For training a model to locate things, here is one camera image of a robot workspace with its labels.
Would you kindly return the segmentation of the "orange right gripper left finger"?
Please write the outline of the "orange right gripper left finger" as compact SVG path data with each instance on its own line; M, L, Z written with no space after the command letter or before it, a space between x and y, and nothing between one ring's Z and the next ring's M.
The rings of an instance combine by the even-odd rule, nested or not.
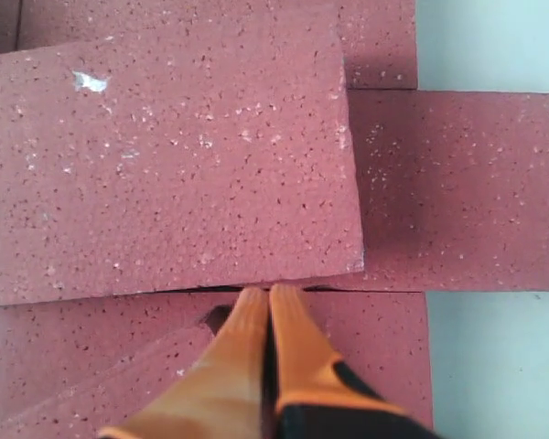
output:
M262 433L267 293L246 287L196 364L160 397L100 438L256 439Z

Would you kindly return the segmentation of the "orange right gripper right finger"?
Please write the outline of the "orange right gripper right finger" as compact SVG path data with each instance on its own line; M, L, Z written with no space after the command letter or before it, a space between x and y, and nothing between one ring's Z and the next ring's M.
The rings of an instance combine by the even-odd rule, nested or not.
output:
M302 301L302 290L270 290L276 354L278 438L431 438L433 431L386 401L333 348Z

